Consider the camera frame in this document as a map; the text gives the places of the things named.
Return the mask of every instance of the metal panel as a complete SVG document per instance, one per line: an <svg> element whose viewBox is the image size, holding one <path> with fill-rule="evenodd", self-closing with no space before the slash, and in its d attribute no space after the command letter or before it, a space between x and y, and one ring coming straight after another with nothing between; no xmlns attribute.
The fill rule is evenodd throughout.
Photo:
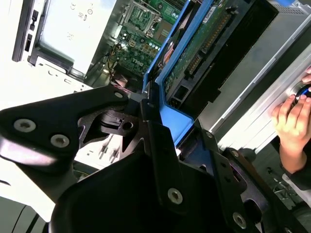
<svg viewBox="0 0 311 233"><path fill-rule="evenodd" d="M116 0L51 0L40 45L86 74Z"/></svg>
<svg viewBox="0 0 311 233"><path fill-rule="evenodd" d="M293 42L291 38L299 26L308 21L308 14L298 7L274 6L279 10L275 20L220 88L219 97L209 103L199 116L204 129L211 132L218 130L226 117L261 80L263 73L290 46Z"/></svg>
<svg viewBox="0 0 311 233"><path fill-rule="evenodd" d="M246 114L228 131L219 141L219 147L221 149L227 147L236 149L250 148L256 149L256 152L265 147L276 136L271 123L272 110L288 97L291 89L301 81L304 71L310 64L311 45L295 59Z"/></svg>

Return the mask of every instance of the circuit board components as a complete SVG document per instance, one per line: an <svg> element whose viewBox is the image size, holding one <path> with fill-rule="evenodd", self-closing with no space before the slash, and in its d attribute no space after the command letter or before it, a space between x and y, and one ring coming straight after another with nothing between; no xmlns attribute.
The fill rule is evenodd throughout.
<svg viewBox="0 0 311 233"><path fill-rule="evenodd" d="M165 0L135 0L125 12L110 61L142 77L169 35L180 10Z"/></svg>

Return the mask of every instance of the motherboard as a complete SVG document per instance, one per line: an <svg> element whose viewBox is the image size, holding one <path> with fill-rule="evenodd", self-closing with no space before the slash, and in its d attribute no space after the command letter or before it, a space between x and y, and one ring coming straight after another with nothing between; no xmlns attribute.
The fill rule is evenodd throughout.
<svg viewBox="0 0 311 233"><path fill-rule="evenodd" d="M165 93L168 94L175 80L191 79L201 61L208 56L214 42L220 36L227 23L233 16L232 8L226 6L228 0L216 0L203 19L192 41L180 56L170 75L165 80Z"/></svg>
<svg viewBox="0 0 311 233"><path fill-rule="evenodd" d="M109 57L109 68L118 64L143 77L179 14L180 7L165 0L133 1L124 14L115 42L118 48Z"/></svg>

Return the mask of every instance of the finger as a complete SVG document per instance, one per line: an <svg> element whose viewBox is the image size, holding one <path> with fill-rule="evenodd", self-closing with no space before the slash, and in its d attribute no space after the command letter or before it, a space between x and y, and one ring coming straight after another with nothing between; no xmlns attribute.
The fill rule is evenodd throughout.
<svg viewBox="0 0 311 233"><path fill-rule="evenodd" d="M278 105L272 111L271 120L272 120L272 123L274 124L274 126L277 126L277 124L278 124L278 113L280 112L281 106L282 106L282 104Z"/></svg>
<svg viewBox="0 0 311 233"><path fill-rule="evenodd" d="M304 103L306 102L306 98L307 97L305 95L300 96L298 103L288 114L285 126L287 130L294 129L296 127L298 117L300 116L300 112L304 106Z"/></svg>
<svg viewBox="0 0 311 233"><path fill-rule="evenodd" d="M307 75L302 79L302 82L304 83L310 83L311 82L311 74Z"/></svg>
<svg viewBox="0 0 311 233"><path fill-rule="evenodd" d="M278 113L278 125L279 126L285 126L286 121L287 121L287 114L289 110L291 109L291 105L295 99L295 95L289 96L287 100L282 104L280 111Z"/></svg>
<svg viewBox="0 0 311 233"><path fill-rule="evenodd" d="M302 133L306 133L308 130L310 112L311 112L311 98L307 98L303 104L303 107L301 108L296 124L296 129Z"/></svg>

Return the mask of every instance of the black cloth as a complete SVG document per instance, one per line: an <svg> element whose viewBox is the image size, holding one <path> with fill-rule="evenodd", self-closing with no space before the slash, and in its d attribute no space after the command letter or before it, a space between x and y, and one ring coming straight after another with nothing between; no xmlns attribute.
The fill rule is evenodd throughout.
<svg viewBox="0 0 311 233"><path fill-rule="evenodd" d="M279 137L272 142L274 148L279 152ZM291 174L285 168L284 171L286 175L291 179L291 181L300 190L310 190L311 189L311 141L309 141L304 147L305 154L307 155L306 165L299 171Z"/></svg>

